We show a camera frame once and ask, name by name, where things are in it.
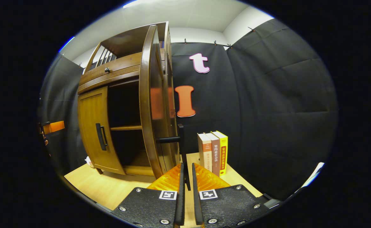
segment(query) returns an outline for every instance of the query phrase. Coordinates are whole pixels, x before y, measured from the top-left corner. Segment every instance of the yellow book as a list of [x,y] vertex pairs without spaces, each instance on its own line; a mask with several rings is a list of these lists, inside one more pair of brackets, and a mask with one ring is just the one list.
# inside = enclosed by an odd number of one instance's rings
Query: yellow book
[[228,136],[220,133],[219,131],[211,132],[220,140],[220,148],[221,148],[221,166],[219,170],[219,175],[226,174],[226,166],[228,163]]

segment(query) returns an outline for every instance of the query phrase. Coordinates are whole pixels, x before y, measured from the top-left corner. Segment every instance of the book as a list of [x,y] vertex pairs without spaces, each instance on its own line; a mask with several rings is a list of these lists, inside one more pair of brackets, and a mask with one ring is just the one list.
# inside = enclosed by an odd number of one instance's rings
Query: book
[[212,172],[219,176],[220,170],[220,140],[216,137],[213,133],[206,133],[211,140],[211,147],[212,147]]
[[219,175],[225,175],[226,174],[226,166],[228,163],[228,136],[220,133],[219,131],[211,132],[220,140],[220,148],[221,148],[221,166],[219,170]]
[[200,165],[212,172],[212,145],[211,140],[204,133],[197,134]]

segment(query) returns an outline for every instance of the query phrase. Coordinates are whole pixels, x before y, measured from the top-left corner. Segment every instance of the book spine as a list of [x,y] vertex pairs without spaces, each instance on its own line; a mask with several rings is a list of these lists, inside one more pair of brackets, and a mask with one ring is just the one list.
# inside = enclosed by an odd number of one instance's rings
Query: book spine
[[212,140],[212,172],[220,175],[220,140]]
[[212,144],[205,142],[203,144],[204,168],[212,172]]
[[221,146],[221,169],[220,176],[226,174],[226,164],[228,163],[228,137],[220,139]]

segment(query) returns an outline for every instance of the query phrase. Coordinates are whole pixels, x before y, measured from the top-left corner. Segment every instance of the ceiling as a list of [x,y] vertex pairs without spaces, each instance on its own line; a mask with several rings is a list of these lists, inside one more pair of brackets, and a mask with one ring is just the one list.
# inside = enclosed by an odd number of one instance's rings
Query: ceiling
[[169,21],[171,28],[195,28],[223,32],[248,5],[236,0],[140,0],[119,7],[75,35],[60,53],[70,60],[94,48],[100,41],[139,26]]

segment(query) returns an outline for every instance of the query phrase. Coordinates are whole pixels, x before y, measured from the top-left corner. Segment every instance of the open cabinet door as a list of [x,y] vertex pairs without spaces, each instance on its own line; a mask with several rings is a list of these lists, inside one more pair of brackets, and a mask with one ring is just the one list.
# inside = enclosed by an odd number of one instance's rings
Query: open cabinet door
[[156,25],[152,25],[146,35],[140,62],[139,108],[143,140],[156,178],[176,165],[170,144],[156,142],[157,138],[169,136],[165,99],[158,30]]
[[107,90],[105,86],[78,96],[81,138],[94,167],[125,175],[111,139]]

